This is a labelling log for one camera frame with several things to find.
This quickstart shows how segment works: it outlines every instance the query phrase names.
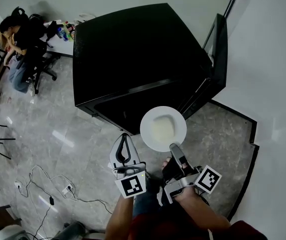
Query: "black hair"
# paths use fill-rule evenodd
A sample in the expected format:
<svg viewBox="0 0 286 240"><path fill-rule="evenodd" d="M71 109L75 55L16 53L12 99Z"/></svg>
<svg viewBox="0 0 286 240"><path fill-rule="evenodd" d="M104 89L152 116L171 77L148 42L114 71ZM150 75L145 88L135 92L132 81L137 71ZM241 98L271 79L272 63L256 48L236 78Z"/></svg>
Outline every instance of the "black hair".
<svg viewBox="0 0 286 240"><path fill-rule="evenodd" d="M21 26L23 20L19 16L8 16L0 23L0 32L3 34L10 27Z"/></svg>

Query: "marble floor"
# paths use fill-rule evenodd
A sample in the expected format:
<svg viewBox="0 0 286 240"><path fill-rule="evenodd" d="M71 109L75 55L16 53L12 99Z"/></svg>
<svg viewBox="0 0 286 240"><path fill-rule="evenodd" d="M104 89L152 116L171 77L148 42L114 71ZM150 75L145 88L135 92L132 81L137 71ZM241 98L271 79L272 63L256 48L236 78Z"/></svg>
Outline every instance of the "marble floor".
<svg viewBox="0 0 286 240"><path fill-rule="evenodd" d="M12 157L9 160L0 156L0 206L10 204L12 213L22 219L22 226L32 234L49 208L49 196L32 184L29 197L23 197L14 182L28 183L29 172L35 165L41 166L50 178L64 175L76 186L79 198L102 199L110 211L119 197L107 164L110 149L121 132L74 106L71 58L62 57L53 71L57 80L42 75L40 92L35 97L13 90L7 80L8 71L0 83L3 92L0 124L8 126L0 128L0 137L16 138L0 146ZM181 147L194 166L209 165L222 174L217 188L205 198L215 211L225 216L234 205L252 158L250 129L249 121L211 103L187 120L187 136ZM169 153L151 150L140 135L132 139L147 170L158 174ZM65 178L58 176L50 181L36 167L33 181L55 201L38 238L53 237L64 223L72 221L104 230L110 214L99 202L64 199L58 190L67 186Z"/></svg>

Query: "wrist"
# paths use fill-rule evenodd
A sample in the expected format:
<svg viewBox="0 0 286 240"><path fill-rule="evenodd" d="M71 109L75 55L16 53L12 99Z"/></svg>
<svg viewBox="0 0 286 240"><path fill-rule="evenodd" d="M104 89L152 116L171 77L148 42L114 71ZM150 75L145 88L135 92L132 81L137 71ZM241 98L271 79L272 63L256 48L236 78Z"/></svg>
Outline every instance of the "wrist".
<svg viewBox="0 0 286 240"><path fill-rule="evenodd" d="M194 201L201 201L202 202L202 198L198 195L198 194L191 194L188 196L182 196L181 198L177 198L176 200L181 206L186 205L186 204L190 204L191 202Z"/></svg>

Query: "power cord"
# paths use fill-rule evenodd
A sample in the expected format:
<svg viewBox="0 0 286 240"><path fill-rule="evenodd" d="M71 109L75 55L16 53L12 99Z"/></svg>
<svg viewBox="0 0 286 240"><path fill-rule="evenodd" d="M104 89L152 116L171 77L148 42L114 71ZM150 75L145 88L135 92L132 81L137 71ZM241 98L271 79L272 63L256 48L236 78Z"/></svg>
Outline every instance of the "power cord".
<svg viewBox="0 0 286 240"><path fill-rule="evenodd" d="M45 214L45 216L44 216L44 218L43 218L43 221L42 221L42 224L39 226L39 228L37 229L37 231L36 231L36 236L37 236L37 233L38 233L38 230L40 230L40 228L42 227L42 225L43 225L43 223L44 223L44 220L45 220L45 218L46 218L46 216L47 216L47 213L48 213L48 211L50 210L50 208L52 207L52 203L51 203L51 205L49 206L49 208L48 208L48 210L47 210L47 212L46 212L46 214Z"/></svg>
<svg viewBox="0 0 286 240"><path fill-rule="evenodd" d="M74 192L72 192L72 191L71 191L71 187L70 187L70 186L68 186L67 188L68 188L68 191L69 191L70 193L72 193L72 194L73 194L73 196L74 196L74 198L75 198L76 200L82 201L82 202L84 202L84 203L100 202L100 203L102 203L102 204L103 204L103 206L105 207L105 210L106 210L107 212L109 212L110 214L113 214L112 212L110 212L110 211L107 209L106 205L104 204L104 203L106 203L105 201L100 200L100 199L96 199L96 200L89 200L89 201L82 200L82 199L80 199L80 198L78 198L78 197L76 197L76 196L75 196L75 194L74 194L74 192L75 192L75 191L74 191Z"/></svg>
<svg viewBox="0 0 286 240"><path fill-rule="evenodd" d="M65 177L64 175L61 175L61 174L60 174L60 175L56 175L56 176L50 178L49 175L48 175L48 173L47 173L43 168L41 168L39 165L35 165L35 166L31 169L31 172L29 173L29 179L30 179L30 181L28 182L28 184L27 184L26 186L23 186L23 184L22 184L20 181L18 181L18 180L15 181L15 182L17 182L17 183L20 183L20 184L22 185L22 188L26 188L27 195L24 195L24 194L21 192L20 187L18 187L19 193L20 193L22 196L24 196L24 197L26 197L26 198L29 196L29 185L30 185L31 183L33 183L35 186L37 186L37 187L40 188L42 191L44 191L47 195L49 195L49 196L50 196L50 199L53 200L51 194L49 194L47 191L45 191L42 187L38 186L38 185L33 181L33 170L34 170L35 168L39 168L39 169L45 174L45 176L47 177L47 179L50 180L50 182L52 183L52 185L54 186L54 188L61 194L61 196L62 196L64 199L72 200L72 201L74 201L74 202L82 201L82 202L84 202L84 203L100 202L100 203L102 203L102 204L104 205L105 210L106 210L107 212L109 212L110 214L112 214L112 212L110 212L110 211L107 209L106 205L105 205L105 204L107 204L107 202L105 202L105 201L103 201L103 200L100 200L100 199L85 201L85 200L82 200L81 198L78 198L78 197L75 195L75 185L74 185L67 177ZM70 194L72 194L70 197L66 197L65 194L62 194L62 193L56 188L55 184L53 183L53 179L55 179L55 178L57 178L57 177L63 177L63 178L72 186L73 191L71 190L71 187L68 186L68 192L69 192Z"/></svg>
<svg viewBox="0 0 286 240"><path fill-rule="evenodd" d="M33 182L33 176L32 176L32 174L31 173L29 173L29 182L28 182L28 184L26 185L26 187L24 187L24 188L26 188L26 191L27 191L27 195L24 195L23 193L21 193L21 190L20 190L20 186L18 186L18 191L19 191L19 193L23 196L23 197L25 197L25 198L28 198L28 186L30 185L30 183L33 183L36 187L38 187L39 189L41 189L42 191L44 191L47 195L49 195L50 197L51 197L51 194L49 194L47 191L45 191L42 187L40 187L40 186L38 186L35 182Z"/></svg>
<svg viewBox="0 0 286 240"><path fill-rule="evenodd" d="M26 234L31 235L32 237L36 238L36 240L44 240L44 239L56 239L56 240L60 240L59 238L56 238L56 237L45 237L45 238L38 239L37 237L35 237L35 236L34 236L33 234L31 234L31 233L26 232Z"/></svg>

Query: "bottle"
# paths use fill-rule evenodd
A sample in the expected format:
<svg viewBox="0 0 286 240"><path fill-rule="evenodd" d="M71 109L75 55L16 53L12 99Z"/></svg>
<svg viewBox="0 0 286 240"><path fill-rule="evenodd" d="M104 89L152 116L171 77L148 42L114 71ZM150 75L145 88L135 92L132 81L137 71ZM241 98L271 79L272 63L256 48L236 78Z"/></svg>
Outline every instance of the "bottle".
<svg viewBox="0 0 286 240"><path fill-rule="evenodd" d="M61 27L58 28L58 33L64 41L68 41L65 31Z"/></svg>
<svg viewBox="0 0 286 240"><path fill-rule="evenodd" d="M74 28L71 24L68 23L68 21L65 22L66 23L66 28L68 29L69 33L71 33L72 31L74 31Z"/></svg>
<svg viewBox="0 0 286 240"><path fill-rule="evenodd" d="M70 42L72 42L73 39L72 39L71 34L69 33L68 29L67 29L66 22L64 22L63 25L64 25L64 31L65 31L65 33L66 33L67 39L68 39Z"/></svg>
<svg viewBox="0 0 286 240"><path fill-rule="evenodd" d="M69 34L71 35L72 39L74 39L74 37L75 37L75 29L74 29L73 25L68 23L68 21L66 21L65 23L66 23L66 28L69 31Z"/></svg>

